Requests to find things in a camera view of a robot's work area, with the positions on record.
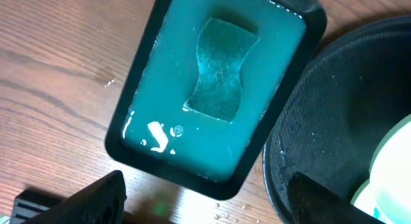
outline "blue-green water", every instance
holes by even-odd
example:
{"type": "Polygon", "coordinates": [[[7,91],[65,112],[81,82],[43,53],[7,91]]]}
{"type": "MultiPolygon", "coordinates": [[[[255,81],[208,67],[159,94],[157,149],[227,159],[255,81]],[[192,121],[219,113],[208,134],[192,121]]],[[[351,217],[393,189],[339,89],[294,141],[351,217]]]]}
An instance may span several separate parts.
{"type": "Polygon", "coordinates": [[[173,0],[130,106],[123,142],[210,180],[230,179],[305,30],[301,17],[268,0],[173,0]],[[210,17],[259,37],[240,69],[241,103],[232,122],[183,106],[197,84],[196,43],[210,17]]]}

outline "black object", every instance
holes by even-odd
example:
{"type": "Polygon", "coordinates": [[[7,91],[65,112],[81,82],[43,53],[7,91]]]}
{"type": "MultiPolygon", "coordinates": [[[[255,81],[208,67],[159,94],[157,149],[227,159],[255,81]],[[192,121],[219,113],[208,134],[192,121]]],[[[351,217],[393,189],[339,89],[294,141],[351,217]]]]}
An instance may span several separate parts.
{"type": "Polygon", "coordinates": [[[295,223],[382,224],[306,175],[297,172],[287,187],[295,223]]]}
{"type": "Polygon", "coordinates": [[[198,193],[210,196],[211,198],[226,200],[235,196],[257,159],[261,148],[274,126],[275,120],[277,120],[280,115],[283,106],[302,73],[302,70],[311,58],[314,49],[317,47],[326,28],[325,13],[316,1],[273,1],[282,4],[301,15],[306,22],[306,33],[267,109],[267,112],[256,128],[249,146],[246,148],[232,178],[228,182],[212,182],[178,167],[169,165],[164,161],[147,157],[132,148],[127,148],[120,139],[121,129],[128,112],[128,107],[132,103],[134,92],[137,89],[138,82],[141,79],[141,75],[147,64],[149,54],[161,28],[164,16],[168,11],[171,0],[155,0],[139,49],[137,50],[136,57],[134,58],[134,62],[123,87],[123,92],[121,93],[109,129],[107,130],[105,138],[107,153],[116,161],[169,180],[178,185],[182,185],[198,193]]]}
{"type": "Polygon", "coordinates": [[[287,185],[300,171],[345,201],[369,178],[385,134],[411,114],[411,17],[366,25],[308,64],[263,157],[270,201],[292,222],[287,185]]]}
{"type": "Polygon", "coordinates": [[[59,204],[61,199],[31,189],[23,191],[14,199],[10,224],[20,224],[59,204]]]}
{"type": "Polygon", "coordinates": [[[117,224],[123,219],[126,199],[121,171],[111,172],[58,205],[53,204],[58,203],[59,200],[50,200],[52,198],[43,196],[33,197],[33,194],[29,194],[29,197],[25,196],[25,193],[23,195],[15,200],[15,203],[19,205],[13,209],[12,221],[20,218],[15,223],[27,220],[25,224],[117,224]]]}

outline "rectangular tray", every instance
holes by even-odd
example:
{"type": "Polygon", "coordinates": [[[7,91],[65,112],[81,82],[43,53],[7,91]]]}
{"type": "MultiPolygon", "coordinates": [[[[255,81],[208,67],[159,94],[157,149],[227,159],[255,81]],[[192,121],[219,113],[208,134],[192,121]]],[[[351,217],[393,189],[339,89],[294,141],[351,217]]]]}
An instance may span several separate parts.
{"type": "Polygon", "coordinates": [[[216,183],[127,148],[120,138],[128,108],[132,103],[134,92],[137,90],[138,83],[136,82],[140,82],[171,1],[155,0],[139,48],[107,130],[105,148],[107,153],[118,162],[169,180],[211,198],[227,200],[238,193],[253,167],[266,139],[270,135],[271,129],[326,29],[326,15],[321,6],[314,0],[273,0],[301,15],[306,23],[306,33],[231,179],[224,183],[216,183]]]}

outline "teal fabric piece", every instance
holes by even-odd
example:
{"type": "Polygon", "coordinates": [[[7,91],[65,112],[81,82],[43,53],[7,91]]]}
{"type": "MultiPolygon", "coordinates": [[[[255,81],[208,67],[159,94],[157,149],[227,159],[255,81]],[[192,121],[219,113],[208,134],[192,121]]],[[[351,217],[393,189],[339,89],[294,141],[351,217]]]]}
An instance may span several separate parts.
{"type": "Polygon", "coordinates": [[[240,68],[258,40],[258,36],[239,26],[210,18],[197,40],[200,74],[185,107],[231,122],[241,102],[240,68]]]}

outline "wooden floor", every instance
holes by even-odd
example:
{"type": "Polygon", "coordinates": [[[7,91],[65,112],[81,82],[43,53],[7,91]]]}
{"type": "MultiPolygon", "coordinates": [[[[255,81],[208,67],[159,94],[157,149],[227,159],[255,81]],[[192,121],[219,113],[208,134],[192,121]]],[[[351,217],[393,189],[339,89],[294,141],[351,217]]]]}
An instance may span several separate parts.
{"type": "MultiPolygon", "coordinates": [[[[328,14],[321,47],[362,24],[411,11],[411,0],[319,1],[328,14]]],[[[120,169],[126,210],[139,218],[150,218],[162,199],[174,223],[280,223],[261,157],[238,196],[216,202],[105,153],[105,131],[153,2],[0,0],[1,213],[9,214],[27,187],[70,196],[120,169]]]]}

